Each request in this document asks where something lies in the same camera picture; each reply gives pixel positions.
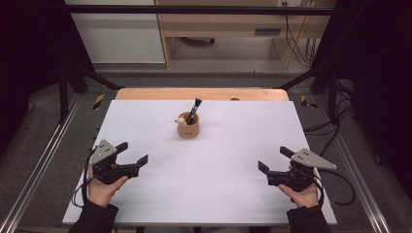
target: black curtain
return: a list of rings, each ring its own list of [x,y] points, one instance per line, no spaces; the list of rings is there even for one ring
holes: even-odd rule
[[[76,62],[94,72],[69,13],[46,10],[63,0],[0,1],[0,154],[27,112],[28,97],[58,82],[63,64]],[[82,78],[71,70],[69,81]]]
[[[339,1],[349,7],[357,1]],[[392,167],[412,199],[412,5],[408,0],[371,0],[361,12],[332,67],[338,79],[354,83],[353,103],[375,153]],[[352,17],[332,17],[317,53],[323,62]],[[312,86],[327,86],[328,74]]]

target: wooden pencil holder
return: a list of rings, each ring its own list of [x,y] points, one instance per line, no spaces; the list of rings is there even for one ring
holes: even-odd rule
[[[184,112],[179,115],[179,118],[176,119],[178,123],[178,134],[181,138],[190,139],[194,138],[199,134],[199,116],[194,115],[193,123],[187,125],[186,119],[188,119],[190,112]]]

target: white table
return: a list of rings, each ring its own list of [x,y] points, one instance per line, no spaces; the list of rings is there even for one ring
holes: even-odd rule
[[[288,171],[280,146],[308,148],[293,102],[203,101],[200,133],[181,139],[174,120],[189,111],[190,100],[115,100],[96,145],[128,142],[119,164],[149,163],[112,200],[117,225],[275,225],[288,223],[295,208],[277,187],[267,185],[258,160],[274,171]],[[70,205],[63,219],[74,223],[81,209]],[[329,224],[336,218],[325,199]]]

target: black sleeve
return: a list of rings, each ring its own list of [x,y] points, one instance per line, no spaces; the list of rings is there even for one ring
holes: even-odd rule
[[[78,221],[70,228],[69,233],[111,233],[119,209],[108,205],[100,207],[92,202],[86,202]]]
[[[288,211],[291,233],[329,233],[330,229],[319,206]]]

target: gray floor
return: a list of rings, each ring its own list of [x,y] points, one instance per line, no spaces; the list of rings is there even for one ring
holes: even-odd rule
[[[119,68],[121,68],[119,65],[117,68],[112,66],[109,70],[102,69],[101,74],[115,83],[126,86],[273,87],[287,82],[305,70],[298,65],[287,71],[281,69],[279,58],[276,55],[266,53],[264,49],[257,49],[273,50],[272,44],[268,43],[267,40],[231,41],[230,39],[217,39],[213,46],[188,45],[184,41],[178,41],[176,46],[180,47],[179,50],[175,51],[172,61],[172,65],[176,66],[169,70],[151,67],[149,70],[139,69],[139,72],[128,70],[119,73]],[[229,55],[232,52],[240,52],[239,50],[243,50],[245,53]],[[248,56],[252,50],[256,54]],[[306,96],[309,103],[317,103],[322,106],[326,101],[324,95],[311,95],[307,88],[310,82],[309,80],[289,90],[289,96],[296,105],[303,128],[327,121],[321,108],[311,109],[300,105],[301,94]],[[71,99],[80,98],[79,106],[67,131],[65,131],[64,137],[58,142],[58,147],[43,178],[35,188],[31,201],[19,219],[17,232],[30,232],[27,231],[27,228],[30,228],[31,232],[36,232],[32,230],[33,227],[38,227],[38,229],[40,227],[37,232],[47,232],[45,228],[52,229],[50,232],[58,232],[57,229],[68,228],[61,223],[68,205],[66,200],[77,184],[86,155],[93,145],[94,137],[98,134],[110,100],[114,99],[116,95],[115,91],[92,82],[90,79],[87,79],[87,83],[89,89],[86,94],[74,94],[70,91]],[[100,93],[105,93],[106,96],[101,107],[98,110],[93,110],[95,98]],[[0,190],[2,193],[0,219],[4,219],[13,208],[58,126],[59,102],[56,85],[36,92],[30,97],[30,100],[32,102],[29,103],[29,106],[33,108],[32,103],[34,103],[34,110],[24,119],[15,138],[3,156],[0,157]],[[341,109],[350,103],[344,101],[342,104]],[[412,232],[410,224],[412,222],[412,203],[401,190],[391,169],[375,164],[372,149],[364,137],[359,123],[351,116],[346,116],[341,121],[339,135],[360,168],[367,187],[391,231],[379,231],[379,229],[376,230],[372,227],[367,205],[359,197],[351,206],[332,205],[338,221],[337,225],[331,227],[332,231]],[[319,153],[330,136],[330,134],[307,136],[311,150]],[[338,141],[334,141],[330,145],[325,157],[338,165],[339,174],[351,177],[349,175],[351,170],[346,166],[345,156]],[[349,189],[343,182],[327,174],[324,174],[323,177],[330,198],[336,201],[349,199]],[[175,228],[173,230],[185,232],[185,229]],[[244,229],[229,230],[240,232]],[[286,232],[287,228],[277,227],[276,230],[276,232]],[[160,232],[171,231],[172,229],[161,229]]]

